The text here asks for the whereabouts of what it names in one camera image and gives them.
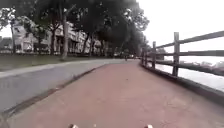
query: grass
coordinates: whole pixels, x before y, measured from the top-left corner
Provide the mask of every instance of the grass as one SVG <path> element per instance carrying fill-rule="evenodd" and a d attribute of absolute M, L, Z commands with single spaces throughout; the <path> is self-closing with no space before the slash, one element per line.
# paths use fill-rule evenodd
<path fill-rule="evenodd" d="M 68 57 L 66 61 L 61 61 L 60 58 L 60 56 L 50 55 L 0 55 L 0 72 L 37 65 L 96 59 L 89 57 Z"/>

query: curb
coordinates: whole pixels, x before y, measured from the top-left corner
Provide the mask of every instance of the curb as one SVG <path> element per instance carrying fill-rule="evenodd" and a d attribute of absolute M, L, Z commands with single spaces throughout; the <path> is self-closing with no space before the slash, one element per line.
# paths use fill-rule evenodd
<path fill-rule="evenodd" d="M 3 117 L 6 118 L 6 119 L 7 119 L 7 118 L 10 118 L 11 116 L 13 116 L 13 115 L 15 115 L 15 114 L 18 114 L 19 112 L 21 112 L 22 110 L 24 110 L 24 109 L 30 107 L 31 105 L 35 104 L 36 102 L 39 102 L 39 101 L 41 101 L 41 100 L 47 98 L 47 97 L 50 96 L 51 94 L 53 94 L 53 93 L 55 93 L 55 92 L 57 92 L 57 91 L 59 91 L 59 90 L 65 88 L 66 86 L 68 86 L 68 85 L 71 84 L 72 82 L 77 81 L 77 80 L 80 79 L 81 77 L 83 77 L 83 76 L 85 76 L 85 75 L 91 73 L 92 71 L 94 71 L 94 70 L 96 70 L 96 69 L 102 68 L 102 67 L 104 67 L 104 66 L 106 66 L 106 65 L 109 65 L 109 64 L 104 64 L 104 65 L 102 65 L 102 66 L 99 66 L 99 67 L 90 69 L 90 70 L 88 70 L 88 71 L 86 71 L 86 72 L 84 72 L 84 73 L 81 73 L 81 74 L 77 75 L 77 76 L 74 76 L 72 79 L 68 80 L 67 82 L 65 82 L 65 83 L 63 83 L 63 84 L 58 85 L 56 88 L 49 89 L 49 90 L 47 90 L 47 91 L 45 91 L 45 92 L 43 92 L 43 93 L 41 93 L 41 94 L 39 94 L 39 95 L 37 95 L 37 96 L 34 96 L 34 97 L 32 97 L 32 98 L 30 98 L 30 99 L 28 99 L 28 100 L 23 101 L 22 103 L 20 103 L 20 104 L 14 106 L 14 107 L 12 107 L 12 108 L 10 108 L 10 109 L 8 109 L 8 110 L 3 111 L 3 112 L 2 112 L 2 115 L 3 115 Z"/>

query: wooden fence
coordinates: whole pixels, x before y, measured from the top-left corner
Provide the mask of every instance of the wooden fence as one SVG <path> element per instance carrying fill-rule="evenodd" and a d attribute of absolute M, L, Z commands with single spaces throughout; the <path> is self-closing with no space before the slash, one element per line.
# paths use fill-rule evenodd
<path fill-rule="evenodd" d="M 174 42 L 172 42 L 172 43 L 156 47 L 156 42 L 153 42 L 153 48 L 150 49 L 150 51 L 144 51 L 142 54 L 142 65 L 149 67 L 153 70 L 157 70 L 155 68 L 156 64 L 173 66 L 172 75 L 174 77 L 178 77 L 178 69 L 179 68 L 210 73 L 210 74 L 214 74 L 214 75 L 218 75 L 218 76 L 224 76 L 224 70 L 220 70 L 218 68 L 200 66 L 200 65 L 185 64 L 185 63 L 180 63 L 180 61 L 179 61 L 180 56 L 219 56 L 219 57 L 224 57 L 224 50 L 180 52 L 181 44 L 202 41 L 202 40 L 208 40 L 208 39 L 214 39 L 214 38 L 219 38 L 219 37 L 224 37 L 224 31 L 219 31 L 219 32 L 201 35 L 201 36 L 196 36 L 196 37 L 192 37 L 192 38 L 188 38 L 188 39 L 184 39 L 184 40 L 179 40 L 179 33 L 175 32 L 174 33 Z M 170 47 L 170 46 L 174 46 L 174 53 L 157 53 L 156 52 L 156 49 Z M 156 60 L 157 56 L 173 56 L 173 61 Z"/>

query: sidewalk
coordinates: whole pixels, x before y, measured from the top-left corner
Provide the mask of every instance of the sidewalk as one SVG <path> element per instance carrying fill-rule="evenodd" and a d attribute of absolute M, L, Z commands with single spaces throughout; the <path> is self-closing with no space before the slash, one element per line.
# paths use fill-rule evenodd
<path fill-rule="evenodd" d="M 11 128 L 222 128 L 224 108 L 132 61 L 97 69 L 8 121 Z"/>

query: river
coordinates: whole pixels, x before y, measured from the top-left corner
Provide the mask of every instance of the river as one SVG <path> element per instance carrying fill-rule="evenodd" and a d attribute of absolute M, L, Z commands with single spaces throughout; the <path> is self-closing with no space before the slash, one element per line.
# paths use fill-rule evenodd
<path fill-rule="evenodd" d="M 156 69 L 172 73 L 173 67 L 156 64 Z M 188 69 L 179 69 L 178 76 L 224 92 L 224 77 Z"/>

